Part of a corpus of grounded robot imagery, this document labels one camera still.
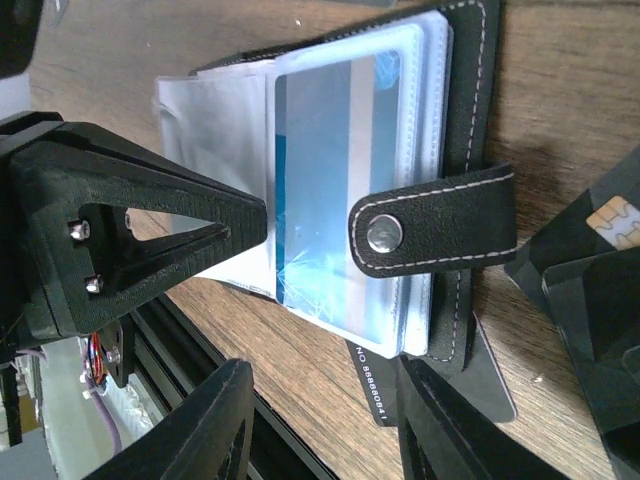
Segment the black leather card holder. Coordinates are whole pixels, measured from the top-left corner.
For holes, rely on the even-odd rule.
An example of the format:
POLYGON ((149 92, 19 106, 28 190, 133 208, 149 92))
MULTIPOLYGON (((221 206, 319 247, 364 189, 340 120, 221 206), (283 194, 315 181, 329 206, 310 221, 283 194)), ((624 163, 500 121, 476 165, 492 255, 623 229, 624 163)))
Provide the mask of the black leather card holder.
POLYGON ((445 1, 159 78, 166 155, 267 207, 266 239, 205 276, 461 372, 471 273, 517 244, 513 171, 484 157, 501 20, 445 1))

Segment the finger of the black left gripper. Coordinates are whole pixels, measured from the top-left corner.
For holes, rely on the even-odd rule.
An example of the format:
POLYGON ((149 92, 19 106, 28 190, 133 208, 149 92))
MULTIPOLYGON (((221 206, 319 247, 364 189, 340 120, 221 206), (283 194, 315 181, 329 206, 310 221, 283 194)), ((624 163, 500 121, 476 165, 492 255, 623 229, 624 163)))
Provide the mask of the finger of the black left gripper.
POLYGON ((265 203, 90 123, 9 123, 9 332, 88 334, 267 236, 265 203))

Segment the blue card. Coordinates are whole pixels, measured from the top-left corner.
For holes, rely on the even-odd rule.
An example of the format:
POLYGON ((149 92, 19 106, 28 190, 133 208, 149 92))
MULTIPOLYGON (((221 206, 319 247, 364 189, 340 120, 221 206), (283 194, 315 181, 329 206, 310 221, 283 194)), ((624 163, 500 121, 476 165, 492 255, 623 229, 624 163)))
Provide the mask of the blue card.
POLYGON ((360 271, 348 220, 414 172, 398 144, 404 76, 403 55, 387 50, 275 80, 276 299, 387 356, 400 350, 403 286, 360 271))

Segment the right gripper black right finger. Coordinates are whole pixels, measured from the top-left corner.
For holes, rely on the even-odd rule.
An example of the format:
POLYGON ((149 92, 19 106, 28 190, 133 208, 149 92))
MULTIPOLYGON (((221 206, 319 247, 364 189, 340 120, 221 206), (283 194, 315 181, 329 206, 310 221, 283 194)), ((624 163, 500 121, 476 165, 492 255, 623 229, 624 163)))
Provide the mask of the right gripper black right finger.
POLYGON ((417 425, 404 419, 398 440, 406 479, 564 479, 475 410, 429 406, 417 425))

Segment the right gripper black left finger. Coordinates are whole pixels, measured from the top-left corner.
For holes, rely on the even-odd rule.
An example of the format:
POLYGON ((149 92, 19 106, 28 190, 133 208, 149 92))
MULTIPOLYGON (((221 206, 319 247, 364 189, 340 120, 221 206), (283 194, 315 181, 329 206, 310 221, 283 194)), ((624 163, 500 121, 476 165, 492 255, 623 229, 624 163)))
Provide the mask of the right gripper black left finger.
POLYGON ((148 434, 89 479, 245 479, 252 427, 251 365, 226 361, 148 434))

